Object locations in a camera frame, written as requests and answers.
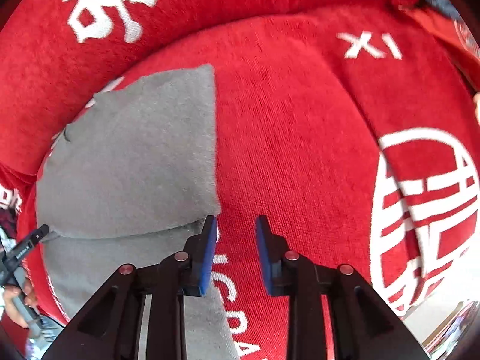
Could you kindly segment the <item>pile of clothes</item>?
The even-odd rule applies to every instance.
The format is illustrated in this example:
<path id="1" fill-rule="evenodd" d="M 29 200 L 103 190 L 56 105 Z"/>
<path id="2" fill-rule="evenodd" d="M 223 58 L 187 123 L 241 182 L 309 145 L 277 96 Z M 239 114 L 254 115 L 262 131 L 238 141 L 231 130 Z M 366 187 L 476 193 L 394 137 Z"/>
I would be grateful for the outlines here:
<path id="1" fill-rule="evenodd" d="M 14 211 L 0 209 L 1 244 L 8 251 L 16 246 L 17 220 Z"/>

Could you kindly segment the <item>grey knit sweater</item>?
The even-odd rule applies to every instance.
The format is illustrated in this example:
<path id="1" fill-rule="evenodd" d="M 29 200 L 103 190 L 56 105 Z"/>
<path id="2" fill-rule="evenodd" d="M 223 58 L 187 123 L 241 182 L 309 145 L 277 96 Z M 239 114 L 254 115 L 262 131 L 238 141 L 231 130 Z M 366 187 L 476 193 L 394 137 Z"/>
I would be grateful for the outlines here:
<path id="1" fill-rule="evenodd" d="M 213 67 L 160 72 L 96 94 L 58 139 L 36 203 L 39 223 L 50 229 L 47 272 L 71 320 L 120 266 L 149 267 L 183 250 L 221 211 Z M 151 299 L 134 359 L 146 359 Z M 235 359 L 212 279 L 184 306 L 184 359 Z"/>

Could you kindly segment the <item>red embroidered cushion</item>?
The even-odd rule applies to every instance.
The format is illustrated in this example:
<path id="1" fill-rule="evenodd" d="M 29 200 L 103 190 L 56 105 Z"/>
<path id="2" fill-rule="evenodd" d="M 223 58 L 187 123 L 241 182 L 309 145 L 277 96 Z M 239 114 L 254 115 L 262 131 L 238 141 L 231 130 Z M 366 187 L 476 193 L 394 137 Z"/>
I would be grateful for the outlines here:
<path id="1" fill-rule="evenodd" d="M 404 13 L 443 45 L 456 67 L 479 92 L 479 45 L 466 23 L 428 7 L 405 9 Z"/>

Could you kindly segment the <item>red wedding sofa cover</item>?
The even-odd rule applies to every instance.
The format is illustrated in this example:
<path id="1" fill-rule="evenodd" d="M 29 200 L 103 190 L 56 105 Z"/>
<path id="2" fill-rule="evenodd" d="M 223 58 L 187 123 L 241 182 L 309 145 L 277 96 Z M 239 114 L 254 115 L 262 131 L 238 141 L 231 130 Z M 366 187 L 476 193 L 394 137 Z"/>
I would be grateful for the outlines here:
<path id="1" fill-rule="evenodd" d="M 22 0 L 1 29 L 1 207 L 17 238 L 64 129 L 96 94 L 213 67 L 211 282 L 235 359 L 287 355 L 288 301 L 256 246 L 265 215 L 315 264 L 349 264 L 429 359 L 460 355 L 479 316 L 478 94 L 404 13 L 421 0 Z M 69 323 L 44 260 L 39 309 Z"/>

